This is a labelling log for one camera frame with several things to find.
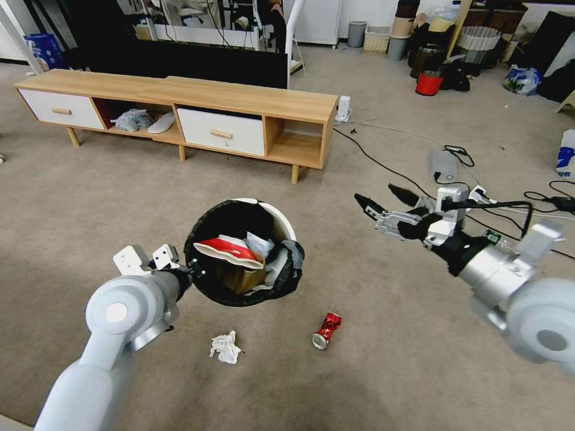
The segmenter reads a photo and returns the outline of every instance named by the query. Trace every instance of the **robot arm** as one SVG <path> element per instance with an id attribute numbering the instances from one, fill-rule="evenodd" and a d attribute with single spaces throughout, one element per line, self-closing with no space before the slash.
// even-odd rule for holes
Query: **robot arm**
<path id="1" fill-rule="evenodd" d="M 440 187 L 435 202 L 391 184 L 389 188 L 414 209 L 389 212 L 355 195 L 364 212 L 376 221 L 376 229 L 402 241 L 417 239 L 442 258 L 448 271 L 471 287 L 471 309 L 515 353 L 534 363 L 558 362 L 575 375 L 575 282 L 535 280 L 538 261 L 556 241 L 562 241 L 561 228 L 539 222 L 514 249 L 505 249 L 484 236 L 463 231 L 466 186 Z"/>
<path id="2" fill-rule="evenodd" d="M 37 431 L 111 428 L 132 375 L 133 353 L 173 329 L 176 302 L 202 273 L 182 268 L 175 248 L 165 244 L 150 261 L 129 245 L 114 263 L 122 276 L 102 286 L 86 307 L 91 331 L 80 359 L 56 380 L 34 427 Z"/>

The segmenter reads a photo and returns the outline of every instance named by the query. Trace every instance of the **paper trash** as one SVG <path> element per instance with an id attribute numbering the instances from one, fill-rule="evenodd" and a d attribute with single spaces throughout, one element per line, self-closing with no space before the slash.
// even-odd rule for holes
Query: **paper trash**
<path id="1" fill-rule="evenodd" d="M 238 362 L 238 353 L 241 349 L 235 344 L 235 331 L 230 331 L 229 335 L 219 335 L 211 339 L 210 357 L 214 356 L 215 352 L 219 355 L 217 358 L 221 362 L 235 364 Z"/>

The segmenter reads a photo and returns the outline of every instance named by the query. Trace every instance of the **crushed soda can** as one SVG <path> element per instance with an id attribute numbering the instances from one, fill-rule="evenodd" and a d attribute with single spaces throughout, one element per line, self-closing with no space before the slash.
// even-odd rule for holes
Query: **crushed soda can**
<path id="1" fill-rule="evenodd" d="M 331 339 L 331 335 L 341 325 L 341 317 L 335 313 L 328 313 L 323 319 L 322 328 L 311 336 L 315 348 L 324 350 Z"/>

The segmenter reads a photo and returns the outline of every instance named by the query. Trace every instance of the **gray trash can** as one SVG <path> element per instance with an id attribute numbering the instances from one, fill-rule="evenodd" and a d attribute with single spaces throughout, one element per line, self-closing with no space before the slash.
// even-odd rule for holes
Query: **gray trash can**
<path id="1" fill-rule="evenodd" d="M 366 21 L 351 21 L 347 31 L 347 46 L 361 48 L 364 44 Z"/>
<path id="2" fill-rule="evenodd" d="M 389 37 L 388 60 L 400 61 L 403 58 L 405 48 L 407 47 L 408 39 L 409 37 L 406 38 L 399 38 L 395 36 Z"/>

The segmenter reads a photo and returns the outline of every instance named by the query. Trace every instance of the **open shelf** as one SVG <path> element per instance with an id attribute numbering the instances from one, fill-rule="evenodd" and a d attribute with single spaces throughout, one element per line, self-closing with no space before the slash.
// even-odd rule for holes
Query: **open shelf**
<path id="1" fill-rule="evenodd" d="M 154 118 L 154 120 L 157 120 L 164 114 L 154 112 L 148 113 L 152 116 L 152 118 Z M 178 130 L 176 123 L 172 124 L 168 130 L 162 133 L 150 133 L 148 132 L 147 128 L 138 130 L 137 132 L 128 132 L 126 130 L 120 130 L 116 126 L 113 126 L 105 131 L 109 133 L 116 133 L 118 135 L 135 136 L 137 138 L 150 138 L 154 141 L 168 142 L 171 144 L 176 144 L 178 142 L 183 143 L 183 139 L 181 138 L 180 131 Z"/>
<path id="2" fill-rule="evenodd" d="M 266 117 L 267 159 L 321 168 L 322 132 L 321 124 Z"/>
<path id="3" fill-rule="evenodd" d="M 317 168 L 321 165 L 322 137 L 283 132 L 268 149 L 268 159 L 275 162 Z"/>
<path id="4" fill-rule="evenodd" d="M 137 138 L 148 138 L 154 141 L 168 142 L 170 144 L 178 144 L 183 142 L 180 131 L 176 123 L 162 133 L 150 133 L 147 128 L 138 130 L 137 132 L 128 132 L 126 130 L 118 129 L 111 121 L 118 118 L 122 113 L 129 111 L 132 108 L 145 109 L 147 112 L 157 120 L 159 117 L 168 112 L 173 112 L 170 105 L 149 104 L 141 102 L 128 102 L 112 99 L 92 98 L 94 106 L 98 111 L 98 115 L 102 119 L 106 130 L 104 132 L 115 133 L 117 135 L 133 136 Z"/>

